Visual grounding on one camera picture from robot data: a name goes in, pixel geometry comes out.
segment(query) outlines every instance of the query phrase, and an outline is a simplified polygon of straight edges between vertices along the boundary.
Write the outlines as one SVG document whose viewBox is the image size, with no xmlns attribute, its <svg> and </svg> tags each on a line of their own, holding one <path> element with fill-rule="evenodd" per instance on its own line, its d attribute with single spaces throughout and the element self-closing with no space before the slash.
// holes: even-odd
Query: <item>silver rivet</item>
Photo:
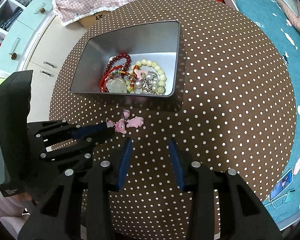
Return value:
<svg viewBox="0 0 300 240">
<path fill-rule="evenodd" d="M 194 161 L 194 162 L 191 162 L 191 166 L 194 168 L 199 168 L 201 166 L 201 163 Z"/>
<path fill-rule="evenodd" d="M 232 176 L 237 175 L 237 171 L 235 169 L 229 169 L 228 173 Z"/>
<path fill-rule="evenodd" d="M 72 174 L 73 174 L 73 170 L 71 170 L 71 169 L 68 169 L 65 171 L 66 176 L 71 176 Z"/>
<path fill-rule="evenodd" d="M 108 167 L 110 165 L 109 161 L 103 161 L 100 163 L 101 167 Z"/>
</svg>

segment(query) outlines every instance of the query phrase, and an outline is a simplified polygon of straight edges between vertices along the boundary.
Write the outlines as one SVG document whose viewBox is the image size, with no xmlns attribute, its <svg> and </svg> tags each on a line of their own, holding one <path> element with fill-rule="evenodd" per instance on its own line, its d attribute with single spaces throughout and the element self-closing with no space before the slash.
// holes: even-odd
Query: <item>pale yellow bead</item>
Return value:
<svg viewBox="0 0 300 240">
<path fill-rule="evenodd" d="M 159 69 L 161 69 L 159 65 L 154 67 L 154 70 L 157 71 L 157 72 L 159 71 Z"/>
<path fill-rule="evenodd" d="M 165 87 L 165 86 L 166 86 L 166 83 L 165 83 L 163 80 L 160 80 L 160 81 L 159 81 L 159 86 Z"/>
<path fill-rule="evenodd" d="M 167 77 L 166 77 L 166 75 L 161 75 L 161 76 L 159 77 L 159 79 L 162 80 L 162 81 L 166 81 L 166 80 L 167 80 Z"/>
<path fill-rule="evenodd" d="M 163 94 L 164 88 L 163 87 L 158 87 L 158 92 L 159 92 L 159 94 Z"/>
<path fill-rule="evenodd" d="M 164 70 L 163 70 L 163 69 L 159 69 L 159 70 L 158 70 L 158 74 L 159 74 L 159 75 L 164 75 Z"/>
</svg>

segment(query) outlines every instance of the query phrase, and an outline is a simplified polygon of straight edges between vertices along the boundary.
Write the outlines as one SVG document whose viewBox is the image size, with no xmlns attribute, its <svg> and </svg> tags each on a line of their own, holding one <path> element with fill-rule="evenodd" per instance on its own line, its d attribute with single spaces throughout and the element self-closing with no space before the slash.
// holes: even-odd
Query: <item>pine cone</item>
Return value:
<svg viewBox="0 0 300 240">
<path fill-rule="evenodd" d="M 17 58 L 17 54 L 14 52 L 14 53 L 10 53 L 11 55 L 11 59 L 12 60 L 15 60 Z"/>
</svg>

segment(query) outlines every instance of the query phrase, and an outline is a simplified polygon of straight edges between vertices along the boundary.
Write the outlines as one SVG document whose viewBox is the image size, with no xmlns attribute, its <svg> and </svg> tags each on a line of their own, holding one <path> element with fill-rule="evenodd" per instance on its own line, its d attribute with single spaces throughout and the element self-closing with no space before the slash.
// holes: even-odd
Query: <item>open metal box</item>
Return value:
<svg viewBox="0 0 300 240">
<path fill-rule="evenodd" d="M 119 94 L 99 92 L 99 82 L 109 59 L 120 53 L 138 60 L 156 61 L 167 76 L 166 93 Z M 103 103 L 177 112 L 182 107 L 186 55 L 178 21 L 133 25 L 91 38 L 80 57 L 70 91 Z"/>
</svg>

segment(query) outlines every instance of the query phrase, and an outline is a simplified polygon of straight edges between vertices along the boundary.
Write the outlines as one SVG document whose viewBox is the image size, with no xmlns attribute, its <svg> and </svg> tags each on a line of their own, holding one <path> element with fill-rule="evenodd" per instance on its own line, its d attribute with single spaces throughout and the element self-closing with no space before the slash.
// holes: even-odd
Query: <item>round table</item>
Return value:
<svg viewBox="0 0 300 240">
<path fill-rule="evenodd" d="M 81 125 L 119 120 L 122 107 L 70 93 L 83 48 L 102 33 L 166 20 L 182 24 L 187 57 L 183 107 L 178 113 L 130 107 L 145 123 L 127 129 L 133 140 L 131 167 L 121 192 L 110 193 L 115 230 L 140 239 L 186 237 L 192 194 L 180 193 L 175 184 L 168 156 L 171 138 L 211 170 L 236 169 L 262 201 L 289 160 L 296 126 L 293 87 L 281 55 L 254 22 L 214 0 L 136 0 L 99 20 L 64 62 L 50 119 Z M 94 160 L 107 158 L 124 140 L 116 133 L 95 148 Z"/>
</svg>

